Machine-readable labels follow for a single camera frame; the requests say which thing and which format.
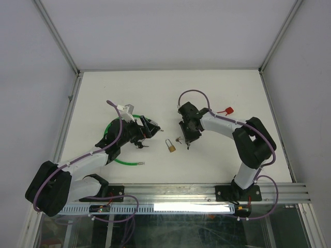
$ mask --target white wall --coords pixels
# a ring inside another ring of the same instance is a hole
[[[49,159],[74,74],[32,1],[0,8],[1,247],[15,247],[29,202],[25,191]]]
[[[265,79],[290,162],[331,247],[331,1],[304,2]]]
[[[80,69],[258,68],[295,0],[42,0]]]

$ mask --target green hose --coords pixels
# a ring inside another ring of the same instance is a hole
[[[134,118],[140,118],[140,115],[132,115]],[[112,123],[109,123],[108,126],[106,127],[103,135],[106,135],[108,133],[108,128],[111,126]],[[123,164],[123,165],[130,165],[130,166],[135,166],[135,165],[141,165],[141,164],[145,164],[145,162],[137,162],[137,163],[129,163],[129,162],[124,162],[121,161],[119,159],[115,159],[114,161],[116,161],[119,164]]]

